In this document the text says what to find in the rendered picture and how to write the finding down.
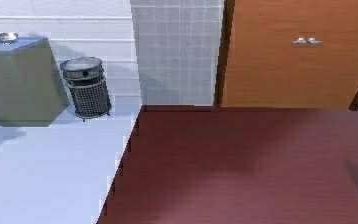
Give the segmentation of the grey mesh waste bin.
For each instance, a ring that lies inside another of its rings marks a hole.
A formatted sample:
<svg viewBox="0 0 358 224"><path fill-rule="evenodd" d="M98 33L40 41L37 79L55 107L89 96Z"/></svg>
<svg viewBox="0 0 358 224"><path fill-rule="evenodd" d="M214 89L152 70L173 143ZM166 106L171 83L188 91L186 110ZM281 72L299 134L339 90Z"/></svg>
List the grey mesh waste bin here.
<svg viewBox="0 0 358 224"><path fill-rule="evenodd" d="M75 114L83 121L110 115L112 109L103 62L96 57L66 60L60 69L75 107Z"/></svg>

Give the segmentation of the brown wooden door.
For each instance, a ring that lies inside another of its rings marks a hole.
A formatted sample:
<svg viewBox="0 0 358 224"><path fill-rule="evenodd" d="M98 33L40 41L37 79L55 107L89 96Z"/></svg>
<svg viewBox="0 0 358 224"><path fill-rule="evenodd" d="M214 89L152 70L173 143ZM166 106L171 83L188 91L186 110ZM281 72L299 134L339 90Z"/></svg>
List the brown wooden door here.
<svg viewBox="0 0 358 224"><path fill-rule="evenodd" d="M223 107L358 109L358 0L226 0L225 14Z"/></svg>

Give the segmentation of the grey-green cabinet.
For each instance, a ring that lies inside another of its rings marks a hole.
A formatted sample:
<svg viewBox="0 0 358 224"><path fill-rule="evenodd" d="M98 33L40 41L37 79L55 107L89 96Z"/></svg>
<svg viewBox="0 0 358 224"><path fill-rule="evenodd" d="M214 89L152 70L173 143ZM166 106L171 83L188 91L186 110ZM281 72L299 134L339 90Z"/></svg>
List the grey-green cabinet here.
<svg viewBox="0 0 358 224"><path fill-rule="evenodd" d="M69 105L47 38L0 43L0 126L47 127Z"/></svg>

